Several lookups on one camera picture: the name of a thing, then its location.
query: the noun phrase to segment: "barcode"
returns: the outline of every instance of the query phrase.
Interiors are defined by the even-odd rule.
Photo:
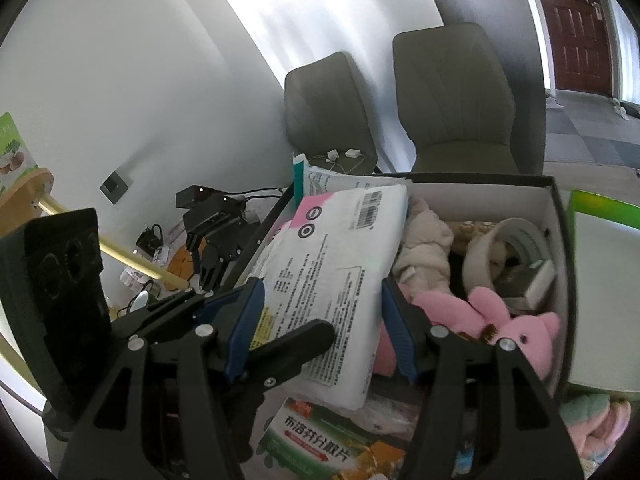
[[[358,223],[356,229],[364,229],[371,227],[378,216],[380,201],[382,200],[382,191],[374,191],[367,193],[362,201],[360,214],[358,215]]]

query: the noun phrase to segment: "door handle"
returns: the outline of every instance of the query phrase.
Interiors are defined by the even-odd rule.
[[[599,22],[602,21],[602,7],[600,6],[600,4],[593,2],[591,4],[593,6],[593,8],[596,11],[596,18],[598,19]]]

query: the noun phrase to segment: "screw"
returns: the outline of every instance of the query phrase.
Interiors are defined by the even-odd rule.
[[[431,327],[431,335],[437,338],[444,338],[447,335],[449,335],[449,330],[447,329],[447,327],[442,326],[442,325],[433,325]]]
[[[208,324],[198,325],[196,327],[196,335],[200,337],[206,337],[213,334],[213,327]]]
[[[136,352],[140,350],[142,347],[144,347],[144,345],[145,345],[145,342],[142,341],[141,338],[136,336],[134,339],[130,340],[127,343],[127,348],[129,348],[129,350],[131,350],[132,352]]]
[[[516,343],[513,339],[509,339],[508,337],[503,337],[500,339],[498,343],[500,348],[502,348],[505,352],[513,352],[516,349]]]

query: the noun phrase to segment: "black electronic device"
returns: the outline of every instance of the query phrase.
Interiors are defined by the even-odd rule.
[[[202,290],[215,292],[220,288],[229,264],[238,259],[258,228],[259,222],[245,219],[245,204],[244,197],[233,198],[216,191],[182,216],[187,232],[185,247],[191,253],[193,271],[200,275]],[[200,257],[203,240],[206,245]]]
[[[175,206],[178,209],[191,209],[214,193],[219,193],[219,191],[212,187],[189,186],[175,194]]]
[[[158,228],[158,232],[160,236],[156,236],[154,232],[155,228]],[[164,245],[164,233],[162,232],[162,228],[160,224],[153,224],[151,229],[147,225],[145,225],[145,230],[140,233],[138,240],[136,240],[136,247],[139,248],[143,253],[145,253],[150,258],[153,258],[156,255],[156,251]]]

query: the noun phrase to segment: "white plush toy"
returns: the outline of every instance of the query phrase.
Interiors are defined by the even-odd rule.
[[[404,227],[402,248],[392,272],[405,285],[410,299],[425,290],[451,294],[449,250],[453,232],[423,198],[415,198]]]

